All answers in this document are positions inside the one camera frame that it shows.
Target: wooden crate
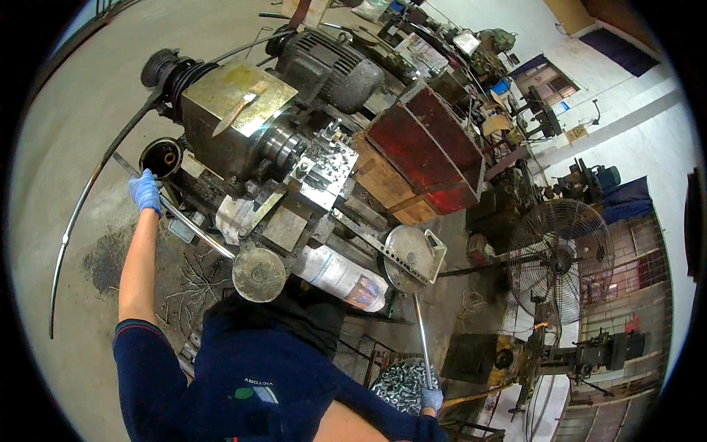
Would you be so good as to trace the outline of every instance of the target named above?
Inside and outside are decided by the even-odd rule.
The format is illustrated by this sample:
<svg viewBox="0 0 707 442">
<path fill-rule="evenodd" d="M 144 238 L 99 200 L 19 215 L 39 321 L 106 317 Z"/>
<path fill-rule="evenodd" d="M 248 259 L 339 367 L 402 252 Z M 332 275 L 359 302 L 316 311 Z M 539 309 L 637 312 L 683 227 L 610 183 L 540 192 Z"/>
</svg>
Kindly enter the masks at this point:
<svg viewBox="0 0 707 442">
<path fill-rule="evenodd" d="M 437 216 L 423 195 L 416 195 L 412 186 L 366 140 L 366 134 L 356 135 L 353 149 L 358 160 L 353 167 L 356 182 L 376 198 L 403 224 L 420 224 Z"/>
</svg>

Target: hand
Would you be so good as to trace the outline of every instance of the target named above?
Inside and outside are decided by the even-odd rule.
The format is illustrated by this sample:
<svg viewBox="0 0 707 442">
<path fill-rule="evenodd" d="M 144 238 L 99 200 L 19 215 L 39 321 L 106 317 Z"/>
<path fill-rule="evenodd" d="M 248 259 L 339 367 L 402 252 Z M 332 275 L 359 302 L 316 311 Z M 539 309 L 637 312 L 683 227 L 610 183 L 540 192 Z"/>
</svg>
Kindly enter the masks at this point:
<svg viewBox="0 0 707 442">
<path fill-rule="evenodd" d="M 423 388 L 422 394 L 420 396 L 420 405 L 422 408 L 431 408 L 435 410 L 435 413 L 440 411 L 442 408 L 442 401 L 444 396 L 442 395 L 442 390 L 439 388 L 436 390 L 430 390 L 429 388 Z"/>
<path fill-rule="evenodd" d="M 143 170 L 140 178 L 130 177 L 128 179 L 128 190 L 139 211 L 152 209 L 162 218 L 160 192 L 157 189 L 157 183 L 155 183 L 155 178 L 152 176 L 150 169 Z"/>
</svg>

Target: forearm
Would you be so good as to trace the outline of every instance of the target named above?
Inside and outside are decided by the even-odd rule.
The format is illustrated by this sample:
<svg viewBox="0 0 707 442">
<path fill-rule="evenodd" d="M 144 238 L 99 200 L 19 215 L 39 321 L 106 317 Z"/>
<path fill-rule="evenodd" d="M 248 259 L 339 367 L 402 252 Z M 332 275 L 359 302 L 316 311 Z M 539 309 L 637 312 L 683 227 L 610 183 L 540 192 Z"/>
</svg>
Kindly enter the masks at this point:
<svg viewBox="0 0 707 442">
<path fill-rule="evenodd" d="M 155 244 L 160 218 L 143 209 L 135 227 L 125 265 L 120 275 L 118 320 L 142 319 L 156 324 L 153 309 L 155 291 Z"/>
</svg>

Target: curved metal rod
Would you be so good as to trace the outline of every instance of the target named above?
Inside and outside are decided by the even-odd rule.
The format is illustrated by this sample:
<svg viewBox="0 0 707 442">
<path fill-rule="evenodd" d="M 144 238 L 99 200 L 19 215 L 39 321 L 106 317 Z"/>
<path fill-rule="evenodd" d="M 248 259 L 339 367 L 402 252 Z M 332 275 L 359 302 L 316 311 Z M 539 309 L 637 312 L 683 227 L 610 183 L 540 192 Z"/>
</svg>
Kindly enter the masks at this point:
<svg viewBox="0 0 707 442">
<path fill-rule="evenodd" d="M 138 124 L 140 120 L 142 120 L 142 117 L 145 116 L 147 112 L 149 112 L 151 109 L 155 107 L 155 105 L 158 102 L 158 99 L 161 95 L 160 91 L 155 91 L 153 92 L 150 97 L 147 99 L 144 105 L 140 108 L 140 110 L 137 111 L 135 116 L 133 116 L 130 121 L 128 121 L 128 124 L 123 127 L 123 130 L 120 131 L 118 136 L 115 137 L 113 142 L 110 144 L 108 147 L 108 150 L 103 154 L 103 157 L 100 159 L 100 162 L 98 165 L 93 169 L 93 173 L 91 173 L 91 176 L 88 179 L 88 182 L 86 185 L 83 187 L 83 191 L 81 192 L 81 196 L 78 198 L 78 201 L 76 203 L 76 206 L 74 207 L 74 212 L 71 213 L 71 218 L 69 219 L 69 225 L 66 226 L 66 231 L 64 232 L 64 236 L 62 236 L 62 246 L 59 249 L 59 256 L 57 257 L 57 266 L 54 268 L 54 280 L 52 281 L 52 297 L 49 301 L 49 338 L 54 339 L 54 305 L 57 302 L 57 286 L 59 285 L 59 273 L 62 271 L 62 262 L 64 261 L 64 254 L 66 253 L 66 246 L 69 244 L 69 238 L 71 237 L 71 231 L 74 229 L 74 224 L 76 224 L 76 219 L 78 218 L 78 213 L 81 211 L 81 207 L 83 207 L 83 203 L 86 202 L 86 197 L 88 196 L 88 193 L 90 192 L 91 188 L 93 187 L 93 184 L 95 181 L 98 179 L 98 176 L 105 167 L 106 163 L 108 160 L 110 160 L 110 157 L 113 155 L 115 152 L 115 149 L 118 149 L 118 145 L 125 139 L 125 137 L 130 133 L 133 128 Z"/>
<path fill-rule="evenodd" d="M 266 42 L 266 41 L 268 41 L 268 40 L 272 40 L 272 39 L 277 38 L 277 37 L 282 37 L 283 35 L 291 34 L 291 33 L 293 33 L 293 32 L 295 32 L 295 30 L 288 29 L 288 30 L 285 30 L 285 31 L 283 31 L 283 32 L 281 32 L 281 33 L 273 34 L 273 35 L 270 35 L 269 37 L 261 38 L 260 40 L 255 40 L 254 42 L 250 42 L 250 43 L 248 43 L 247 45 L 243 45 L 243 46 L 241 46 L 241 47 L 237 47 L 237 48 L 235 48 L 235 49 L 232 50 L 232 51 L 228 51 L 228 52 L 226 52 L 226 53 L 223 54 L 223 55 L 219 55 L 219 56 L 216 57 L 215 59 L 211 60 L 209 63 L 218 63 L 218 62 L 220 62 L 221 60 L 223 60 L 223 59 L 225 59 L 225 58 L 229 58 L 231 55 L 237 54 L 237 53 L 239 53 L 239 52 L 241 52 L 241 51 L 245 51 L 245 50 L 248 49 L 249 47 L 253 47 L 253 46 L 255 46 L 255 45 L 259 45 L 260 43 Z"/>
<path fill-rule="evenodd" d="M 282 14 L 278 14 L 277 12 L 261 12 L 258 14 L 258 17 L 265 17 L 265 18 L 282 18 L 283 20 L 289 20 L 290 17 L 288 16 L 283 16 Z M 346 30 L 349 32 L 356 32 L 353 28 L 347 28 L 346 26 L 341 26 L 341 25 L 335 25 L 333 23 L 320 23 L 322 26 L 329 26 L 330 28 L 334 29 L 339 29 L 339 30 Z"/>
</svg>

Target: warning sign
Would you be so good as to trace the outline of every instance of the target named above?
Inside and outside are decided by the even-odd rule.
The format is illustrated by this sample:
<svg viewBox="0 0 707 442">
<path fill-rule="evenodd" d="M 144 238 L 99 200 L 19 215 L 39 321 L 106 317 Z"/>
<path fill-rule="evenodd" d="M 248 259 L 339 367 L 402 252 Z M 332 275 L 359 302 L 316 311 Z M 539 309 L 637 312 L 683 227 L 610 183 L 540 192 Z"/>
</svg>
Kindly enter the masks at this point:
<svg viewBox="0 0 707 442">
<path fill-rule="evenodd" d="M 565 132 L 567 141 L 569 141 L 570 144 L 587 135 L 589 135 L 589 133 L 587 133 L 587 129 L 582 125 L 573 127 L 572 129 L 569 129 L 567 132 Z"/>
</svg>

